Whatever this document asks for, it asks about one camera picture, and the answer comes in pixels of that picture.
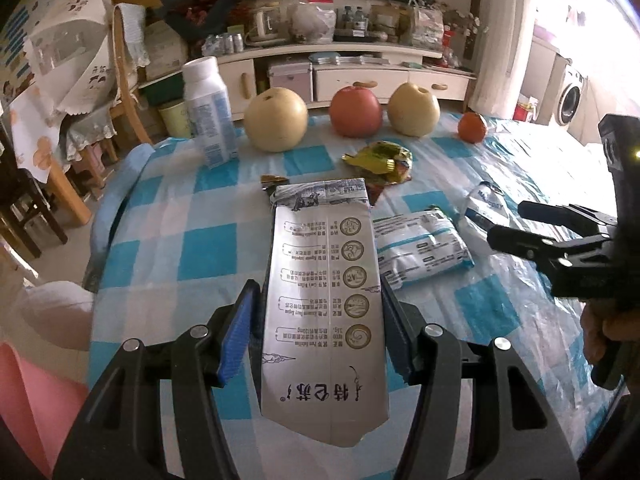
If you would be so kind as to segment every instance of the cabinet door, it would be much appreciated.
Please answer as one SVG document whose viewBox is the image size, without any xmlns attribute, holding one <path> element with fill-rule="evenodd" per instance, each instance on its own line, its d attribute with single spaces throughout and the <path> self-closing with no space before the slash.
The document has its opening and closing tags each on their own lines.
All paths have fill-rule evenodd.
<svg viewBox="0 0 640 480">
<path fill-rule="evenodd" d="M 376 97 L 389 99 L 396 88 L 408 81 L 408 73 L 384 68 L 316 70 L 316 101 L 330 101 L 338 90 L 356 81 L 375 85 L 370 90 Z"/>
<path fill-rule="evenodd" d="M 251 59 L 221 64 L 219 67 L 222 81 L 229 92 L 231 113 L 243 113 L 256 95 L 254 62 Z"/>
<path fill-rule="evenodd" d="M 426 88 L 438 99 L 464 101 L 469 79 L 441 72 L 409 72 L 409 82 Z"/>
</svg>

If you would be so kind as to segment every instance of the yellow snack wrapper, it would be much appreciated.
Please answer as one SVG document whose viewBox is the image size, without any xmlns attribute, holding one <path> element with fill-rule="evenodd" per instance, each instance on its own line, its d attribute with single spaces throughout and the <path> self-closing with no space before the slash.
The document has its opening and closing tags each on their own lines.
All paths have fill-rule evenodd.
<svg viewBox="0 0 640 480">
<path fill-rule="evenodd" d="M 383 185 L 402 184 L 411 180 L 414 164 L 414 156 L 408 149 L 388 140 L 377 140 L 355 155 L 345 153 L 342 160 L 359 168 L 365 180 Z"/>
</svg>

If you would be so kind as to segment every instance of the pink chair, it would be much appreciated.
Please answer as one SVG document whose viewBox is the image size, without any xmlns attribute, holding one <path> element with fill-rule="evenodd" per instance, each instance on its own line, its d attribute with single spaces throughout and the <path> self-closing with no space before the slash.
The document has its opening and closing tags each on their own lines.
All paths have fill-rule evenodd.
<svg viewBox="0 0 640 480">
<path fill-rule="evenodd" d="M 21 359 L 7 343 L 0 344 L 0 378 L 0 422 L 4 421 L 37 469 L 51 478 L 66 436 L 88 395 L 87 387 Z"/>
</svg>

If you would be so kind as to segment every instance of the bottle label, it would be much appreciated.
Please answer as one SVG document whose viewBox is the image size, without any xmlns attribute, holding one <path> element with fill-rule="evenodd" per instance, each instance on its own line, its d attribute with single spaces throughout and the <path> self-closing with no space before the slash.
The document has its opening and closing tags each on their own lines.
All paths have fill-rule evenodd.
<svg viewBox="0 0 640 480">
<path fill-rule="evenodd" d="M 238 156 L 236 129 L 226 92 L 187 101 L 191 129 L 210 168 Z"/>
</svg>

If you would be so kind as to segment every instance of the screw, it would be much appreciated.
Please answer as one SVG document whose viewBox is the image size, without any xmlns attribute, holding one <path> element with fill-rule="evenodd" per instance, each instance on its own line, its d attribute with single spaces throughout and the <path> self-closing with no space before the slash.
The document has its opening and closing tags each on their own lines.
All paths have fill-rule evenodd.
<svg viewBox="0 0 640 480">
<path fill-rule="evenodd" d="M 125 352 L 135 352 L 140 348 L 140 341 L 138 339 L 127 339 L 122 344 L 122 348 L 124 348 Z"/>
<path fill-rule="evenodd" d="M 500 350 L 508 350 L 509 348 L 511 348 L 511 343 L 509 342 L 509 340 L 503 337 L 495 338 L 494 345 L 497 349 Z"/>
<path fill-rule="evenodd" d="M 191 327 L 189 330 L 189 335 L 195 339 L 202 339 L 209 333 L 209 329 L 204 325 L 196 325 Z"/>
<path fill-rule="evenodd" d="M 424 327 L 424 333 L 426 335 L 430 335 L 431 337 L 440 337 L 442 335 L 442 327 L 440 325 L 436 325 L 435 323 L 428 324 Z"/>
</svg>

